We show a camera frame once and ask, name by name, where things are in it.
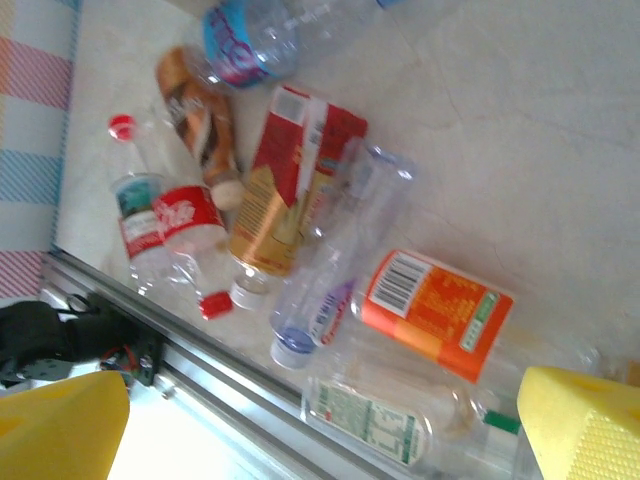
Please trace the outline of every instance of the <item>tipped bottle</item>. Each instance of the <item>tipped bottle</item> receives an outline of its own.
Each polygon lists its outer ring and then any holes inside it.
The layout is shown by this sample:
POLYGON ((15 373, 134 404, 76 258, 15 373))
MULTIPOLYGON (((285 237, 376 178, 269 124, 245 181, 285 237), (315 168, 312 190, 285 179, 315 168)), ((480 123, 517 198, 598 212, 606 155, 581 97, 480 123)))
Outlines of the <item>tipped bottle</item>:
POLYGON ((187 62, 223 91, 285 78, 344 48, 398 1, 227 0, 189 29, 187 62))
POLYGON ((109 134, 114 142, 109 151, 109 171, 131 275, 138 293, 148 295, 175 272, 171 257, 162 244, 158 219, 153 211, 153 201, 161 193, 162 176, 149 171, 135 144, 137 133, 132 116, 111 118, 109 134))
POLYGON ((302 252, 271 316, 275 362, 303 368, 317 347, 332 342, 358 276, 406 201, 414 169, 413 162, 378 147, 360 147, 349 187, 318 214, 311 228, 315 241, 302 252))
POLYGON ((599 369, 594 349, 554 345, 504 328, 514 310, 509 293, 433 258, 392 250, 362 278, 351 309, 366 325, 462 378, 489 388, 511 405, 527 367, 599 369))
POLYGON ((493 411, 491 392, 362 324, 342 328, 312 368, 306 422, 410 475, 511 479, 520 424, 493 411))
POLYGON ((161 119, 149 117, 137 142, 146 157, 154 157, 166 166, 153 210, 160 238, 172 253, 174 268, 195 290, 206 320, 229 312, 232 303, 220 275, 230 260, 226 253, 228 235, 197 165, 173 127, 161 119))

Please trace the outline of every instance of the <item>barcode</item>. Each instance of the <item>barcode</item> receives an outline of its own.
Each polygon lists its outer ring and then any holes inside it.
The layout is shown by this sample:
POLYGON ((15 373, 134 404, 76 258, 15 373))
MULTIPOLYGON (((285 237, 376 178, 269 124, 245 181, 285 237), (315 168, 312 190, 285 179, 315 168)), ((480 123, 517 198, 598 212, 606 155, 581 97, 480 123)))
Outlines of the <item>barcode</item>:
POLYGON ((296 125, 302 125, 307 99, 288 90, 281 89, 271 111, 296 125))
POLYGON ((398 252, 379 277, 370 299, 390 312, 406 317, 411 302, 431 265, 398 252))
POLYGON ((324 132, 324 127, 326 123, 322 120, 316 122, 313 127, 313 131, 311 132, 311 136, 309 141, 315 145, 316 147, 320 146, 320 142, 322 141, 322 133, 324 132))

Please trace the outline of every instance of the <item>striped fabric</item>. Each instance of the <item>striped fabric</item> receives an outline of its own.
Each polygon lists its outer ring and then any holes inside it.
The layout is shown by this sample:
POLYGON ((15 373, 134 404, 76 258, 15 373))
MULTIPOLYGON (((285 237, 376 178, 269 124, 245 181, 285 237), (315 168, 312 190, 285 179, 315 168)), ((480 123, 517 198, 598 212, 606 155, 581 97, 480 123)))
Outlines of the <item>striped fabric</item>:
POLYGON ((81 0, 0 0, 0 307, 39 292, 54 237, 81 0))

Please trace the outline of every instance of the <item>plastic waste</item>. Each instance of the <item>plastic waste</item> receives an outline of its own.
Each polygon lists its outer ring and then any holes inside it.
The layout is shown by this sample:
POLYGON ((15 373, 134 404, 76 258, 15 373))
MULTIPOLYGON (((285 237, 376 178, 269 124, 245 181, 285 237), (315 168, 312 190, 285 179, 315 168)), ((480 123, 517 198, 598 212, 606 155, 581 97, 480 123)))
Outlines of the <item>plastic waste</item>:
POLYGON ((231 287, 236 305, 260 308, 291 274, 325 192, 352 160, 345 147, 366 132, 366 120, 348 110, 289 86, 276 89, 229 241, 240 266, 231 287))
POLYGON ((159 116, 168 117, 202 170, 211 198, 222 211, 240 206, 244 186, 236 164, 231 103, 226 95, 206 89, 189 74, 184 50, 174 47, 156 66, 163 98, 159 116))
POLYGON ((517 312, 511 294, 410 250, 392 250, 375 273, 364 276, 351 309, 371 328, 512 406, 529 366, 600 369, 595 349, 558 346, 506 326, 512 310, 517 312))
POLYGON ((145 156, 162 157, 164 161, 157 163, 174 169, 167 168, 153 201, 158 232, 172 253, 174 268, 194 287, 206 320, 229 312, 231 299, 221 275, 229 260, 227 232, 197 165, 173 126, 162 119, 146 118, 137 143, 145 156))
POLYGON ((148 295, 166 287, 175 274, 171 255, 158 233, 153 201, 160 195, 163 178, 151 173, 134 143, 138 129, 130 115, 116 115, 109 121, 113 137, 109 152, 111 191, 120 212, 120 231, 125 243, 131 275, 138 293, 148 295))
POLYGON ((344 48, 377 12, 401 0, 227 0, 187 34, 187 63, 213 88, 292 75, 344 48))
POLYGON ((343 328, 312 367, 307 423, 422 478, 512 478, 520 423, 493 410, 499 400, 491 392, 353 320, 343 328))
POLYGON ((278 364, 303 368, 317 347, 332 342, 357 278, 393 225, 414 177, 410 160, 364 144, 357 149, 348 187, 338 186, 327 197, 311 229, 315 240, 302 252, 271 316, 271 356, 278 364))

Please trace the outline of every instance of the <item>floor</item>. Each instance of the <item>floor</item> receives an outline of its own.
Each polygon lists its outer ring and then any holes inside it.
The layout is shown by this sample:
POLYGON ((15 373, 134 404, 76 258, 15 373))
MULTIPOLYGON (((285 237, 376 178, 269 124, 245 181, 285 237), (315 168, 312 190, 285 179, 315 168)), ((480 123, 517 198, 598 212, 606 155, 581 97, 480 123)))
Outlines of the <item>floor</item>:
MULTIPOLYGON (((292 82, 370 121, 369 140, 420 165, 389 247, 513 291, 512 327, 632 353, 640 325, 640 4, 406 0, 292 82)), ((85 0, 57 244, 128 281, 109 192, 107 118, 149 104, 153 67, 191 17, 161 0, 85 0)), ((235 96, 249 166, 270 89, 235 96)), ((202 331, 269 358, 268 306, 202 331)))

